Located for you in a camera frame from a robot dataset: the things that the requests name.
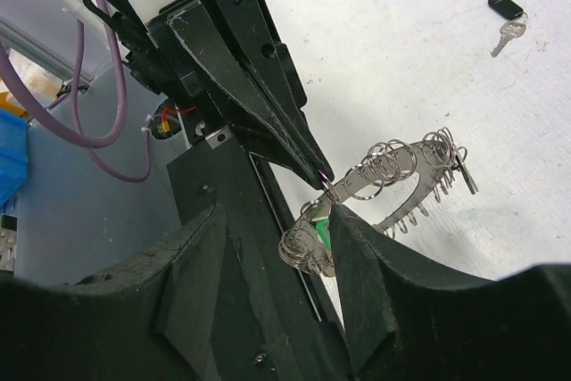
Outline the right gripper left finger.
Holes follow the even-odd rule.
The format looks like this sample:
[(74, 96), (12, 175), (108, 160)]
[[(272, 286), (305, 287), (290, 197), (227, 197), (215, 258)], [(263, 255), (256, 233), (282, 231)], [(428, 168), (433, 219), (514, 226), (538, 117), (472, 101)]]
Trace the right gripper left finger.
[(136, 256), (75, 285), (1, 281), (3, 380), (194, 380), (161, 333), (182, 268), (222, 233), (214, 204)]

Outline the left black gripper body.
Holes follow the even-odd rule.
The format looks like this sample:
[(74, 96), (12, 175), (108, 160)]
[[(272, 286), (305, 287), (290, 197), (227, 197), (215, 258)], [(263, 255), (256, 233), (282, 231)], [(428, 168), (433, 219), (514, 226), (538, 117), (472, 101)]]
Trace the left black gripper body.
[[(132, 70), (142, 74), (153, 89), (163, 91), (165, 95), (185, 106), (196, 106), (208, 128), (228, 127), (216, 113), (204, 85), (205, 81), (197, 74), (190, 56), (167, 27), (169, 15), (193, 2), (203, 4), (216, 21), (221, 20), (221, 13), (213, 0), (177, 0), (146, 24), (137, 24), (122, 14), (122, 38), (128, 43), (131, 54), (128, 64)], [(260, 0), (260, 5), (273, 37), (285, 45), (277, 32), (266, 1)], [(287, 46), (280, 58), (297, 105), (302, 109), (307, 97)]]

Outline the green tag key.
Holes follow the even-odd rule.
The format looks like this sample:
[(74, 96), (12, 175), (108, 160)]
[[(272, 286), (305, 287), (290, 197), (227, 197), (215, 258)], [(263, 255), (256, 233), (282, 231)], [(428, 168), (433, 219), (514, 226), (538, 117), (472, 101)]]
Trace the green tag key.
[(335, 266), (331, 251), (329, 234), (329, 218), (327, 214), (313, 214), (310, 224), (317, 233), (317, 254), (314, 259), (319, 267), (319, 273), (324, 277), (335, 277)]

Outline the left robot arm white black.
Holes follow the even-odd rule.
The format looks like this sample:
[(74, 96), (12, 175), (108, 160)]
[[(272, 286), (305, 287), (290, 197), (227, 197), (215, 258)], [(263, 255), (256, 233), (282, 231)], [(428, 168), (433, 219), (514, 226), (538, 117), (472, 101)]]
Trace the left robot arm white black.
[(61, 0), (91, 29), (117, 37), (119, 66), (208, 130), (321, 188), (333, 171), (302, 112), (307, 98), (265, 0)]

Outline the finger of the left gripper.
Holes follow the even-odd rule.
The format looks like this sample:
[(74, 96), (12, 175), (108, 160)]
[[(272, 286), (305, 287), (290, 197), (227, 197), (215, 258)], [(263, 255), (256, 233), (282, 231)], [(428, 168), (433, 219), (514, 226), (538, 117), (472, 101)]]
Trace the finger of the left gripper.
[(204, 79), (208, 95), (245, 151), (320, 187), (326, 157), (297, 105), (260, 7), (227, 5), (216, 21), (199, 2), (167, 18), (167, 27)]
[(332, 168), (298, 107), (260, 0), (213, 0), (228, 26), (230, 50), (245, 75), (223, 87), (244, 111), (232, 125), (244, 148), (303, 180), (331, 180)]

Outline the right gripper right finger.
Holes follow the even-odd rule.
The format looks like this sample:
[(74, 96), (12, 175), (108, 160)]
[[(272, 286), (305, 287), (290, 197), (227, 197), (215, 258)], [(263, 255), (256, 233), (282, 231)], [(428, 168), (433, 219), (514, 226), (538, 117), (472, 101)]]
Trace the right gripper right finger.
[(570, 268), (498, 281), (442, 265), (343, 205), (329, 218), (345, 344), (359, 380), (567, 380)]

